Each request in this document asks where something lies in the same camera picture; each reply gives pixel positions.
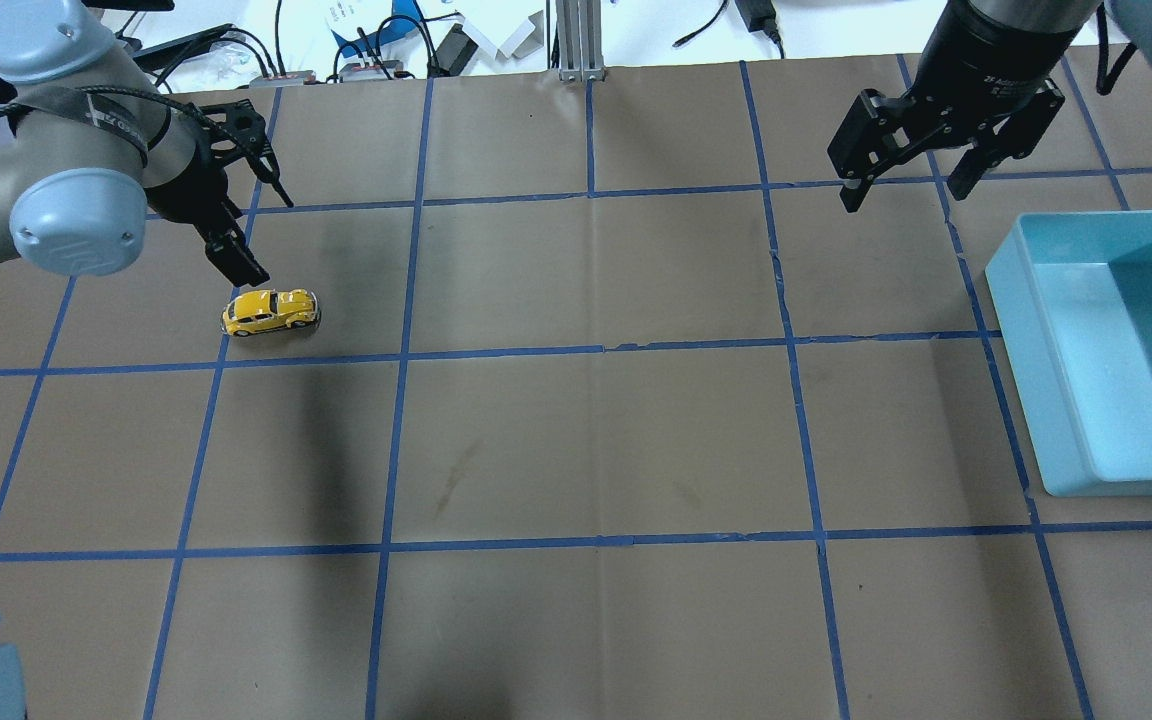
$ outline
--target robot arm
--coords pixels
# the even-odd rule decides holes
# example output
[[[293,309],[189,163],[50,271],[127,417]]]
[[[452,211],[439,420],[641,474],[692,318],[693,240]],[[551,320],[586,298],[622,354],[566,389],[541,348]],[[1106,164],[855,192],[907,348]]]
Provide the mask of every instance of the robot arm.
[[[927,150],[972,145],[948,179],[963,200],[988,169],[1025,158],[1064,105],[1052,68],[1100,0],[950,0],[900,97],[864,90],[828,152],[849,213],[884,173]],[[1152,0],[1111,0],[1152,63]]]
[[[1,0],[0,74],[20,91],[0,109],[15,123],[13,145],[0,149],[0,263],[118,272],[141,255],[152,206],[195,225],[234,286],[270,278],[223,173],[245,158],[291,204],[250,103],[197,109],[164,99],[78,0]],[[212,150],[225,141],[233,150]]]

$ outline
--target light blue container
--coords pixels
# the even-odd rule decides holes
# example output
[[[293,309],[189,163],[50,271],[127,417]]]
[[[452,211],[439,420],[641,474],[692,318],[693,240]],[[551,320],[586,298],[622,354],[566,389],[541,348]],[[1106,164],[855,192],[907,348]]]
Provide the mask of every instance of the light blue container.
[[[1152,211],[1021,215],[986,275],[1043,486],[1152,495]]]

